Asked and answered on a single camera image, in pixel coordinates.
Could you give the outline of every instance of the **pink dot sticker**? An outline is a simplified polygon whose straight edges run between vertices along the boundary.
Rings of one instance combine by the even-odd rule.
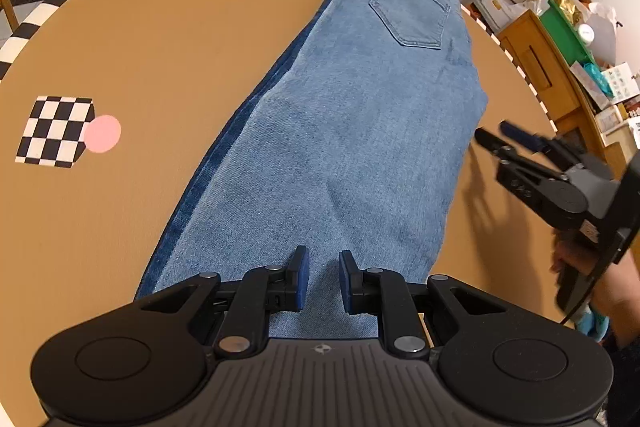
[[[110,114],[102,114],[84,126],[84,144],[91,152],[107,152],[120,139],[120,122]]]

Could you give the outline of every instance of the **checkerboard pattern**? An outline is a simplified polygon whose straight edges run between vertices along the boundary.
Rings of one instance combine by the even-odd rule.
[[[15,155],[17,163],[71,167],[86,148],[84,125],[95,118],[90,98],[39,96]]]

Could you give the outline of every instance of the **back pocket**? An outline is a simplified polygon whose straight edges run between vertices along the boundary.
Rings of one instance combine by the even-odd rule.
[[[449,0],[370,0],[369,6],[403,46],[440,49]]]

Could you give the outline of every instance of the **jeans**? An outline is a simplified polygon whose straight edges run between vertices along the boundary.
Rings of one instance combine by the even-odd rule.
[[[376,336],[344,313],[338,253],[423,282],[485,107],[459,1],[325,0],[207,152],[138,296],[306,245],[305,309],[271,336]]]

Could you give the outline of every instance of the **cable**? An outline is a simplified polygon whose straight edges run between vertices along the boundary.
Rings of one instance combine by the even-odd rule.
[[[566,322],[571,317],[573,317],[580,308],[582,308],[582,306],[584,305],[586,300],[591,296],[591,292],[593,291],[593,287],[596,285],[596,282],[598,281],[598,279],[599,279],[599,276],[596,279],[593,279],[593,281],[591,281],[591,284],[587,288],[587,291],[584,293],[584,295],[582,295],[582,297],[580,297],[580,300],[578,301],[578,303],[571,309],[571,311],[569,313],[566,314],[566,317],[560,321],[560,325],[561,326],[564,326],[566,324]]]

